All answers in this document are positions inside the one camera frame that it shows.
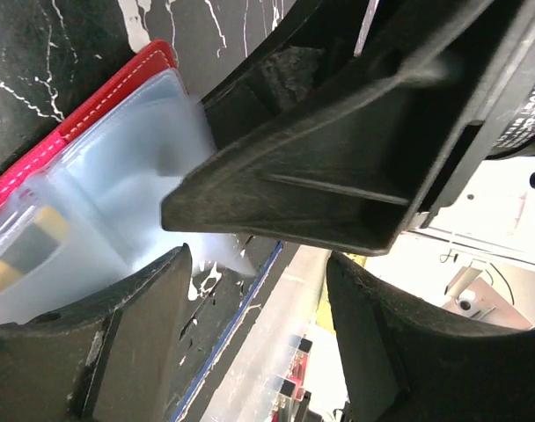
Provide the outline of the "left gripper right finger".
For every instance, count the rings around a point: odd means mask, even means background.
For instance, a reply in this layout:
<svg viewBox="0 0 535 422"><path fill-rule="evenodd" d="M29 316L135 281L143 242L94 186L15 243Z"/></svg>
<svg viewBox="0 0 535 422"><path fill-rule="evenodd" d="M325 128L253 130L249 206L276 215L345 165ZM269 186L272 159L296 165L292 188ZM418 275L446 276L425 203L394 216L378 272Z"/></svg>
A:
<svg viewBox="0 0 535 422"><path fill-rule="evenodd" d="M326 264L356 421L535 421L535 329L450 313L339 252Z"/></svg>

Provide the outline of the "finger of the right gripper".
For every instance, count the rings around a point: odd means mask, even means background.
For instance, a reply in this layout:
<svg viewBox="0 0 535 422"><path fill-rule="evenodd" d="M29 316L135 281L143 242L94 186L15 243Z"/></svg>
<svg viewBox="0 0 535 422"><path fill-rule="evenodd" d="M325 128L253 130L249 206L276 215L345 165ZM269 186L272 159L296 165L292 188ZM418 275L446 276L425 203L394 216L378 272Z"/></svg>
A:
<svg viewBox="0 0 535 422"><path fill-rule="evenodd" d="M204 98L217 150L287 112L359 54L379 1L297 1Z"/></svg>
<svg viewBox="0 0 535 422"><path fill-rule="evenodd" d="M467 33L363 54L190 173L164 199L163 227L387 252L432 192L482 59Z"/></svg>

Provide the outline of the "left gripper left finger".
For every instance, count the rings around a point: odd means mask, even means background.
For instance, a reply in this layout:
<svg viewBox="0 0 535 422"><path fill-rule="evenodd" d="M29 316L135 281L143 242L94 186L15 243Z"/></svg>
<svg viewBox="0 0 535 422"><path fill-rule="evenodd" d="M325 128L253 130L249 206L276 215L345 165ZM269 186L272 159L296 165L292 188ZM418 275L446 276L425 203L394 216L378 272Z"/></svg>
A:
<svg viewBox="0 0 535 422"><path fill-rule="evenodd" d="M187 246L96 294L0 325L0 421L161 421L192 270Z"/></svg>

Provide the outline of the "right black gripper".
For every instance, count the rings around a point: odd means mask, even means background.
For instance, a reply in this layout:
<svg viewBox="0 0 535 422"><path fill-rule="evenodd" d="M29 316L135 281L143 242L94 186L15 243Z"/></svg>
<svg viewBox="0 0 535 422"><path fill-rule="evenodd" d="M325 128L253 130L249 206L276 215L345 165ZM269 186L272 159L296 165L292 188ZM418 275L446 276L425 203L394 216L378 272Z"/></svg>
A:
<svg viewBox="0 0 535 422"><path fill-rule="evenodd" d="M483 161L535 156L535 1L494 5L518 11L479 84L478 108L412 224L430 224L453 204Z"/></svg>

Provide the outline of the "gold credit card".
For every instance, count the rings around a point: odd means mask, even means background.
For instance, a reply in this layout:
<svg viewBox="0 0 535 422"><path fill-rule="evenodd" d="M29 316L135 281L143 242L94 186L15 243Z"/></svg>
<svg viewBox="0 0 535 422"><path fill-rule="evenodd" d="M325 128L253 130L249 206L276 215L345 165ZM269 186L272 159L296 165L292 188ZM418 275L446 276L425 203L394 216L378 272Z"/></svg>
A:
<svg viewBox="0 0 535 422"><path fill-rule="evenodd" d="M46 261L70 233L53 207L28 207L0 225L0 292Z"/></svg>

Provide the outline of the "red leather card holder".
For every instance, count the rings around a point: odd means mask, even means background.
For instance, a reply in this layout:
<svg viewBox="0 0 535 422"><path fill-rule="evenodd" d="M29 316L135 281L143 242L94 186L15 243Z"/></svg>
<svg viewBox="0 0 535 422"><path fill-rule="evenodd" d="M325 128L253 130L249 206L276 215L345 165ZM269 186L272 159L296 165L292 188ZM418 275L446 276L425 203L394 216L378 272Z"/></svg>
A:
<svg viewBox="0 0 535 422"><path fill-rule="evenodd" d="M83 299L181 245L193 274L253 275L236 236L161 225L162 200L214 151L171 47L152 41L0 177L0 225L28 207L53 207L70 223L46 261L0 292L0 325Z"/></svg>

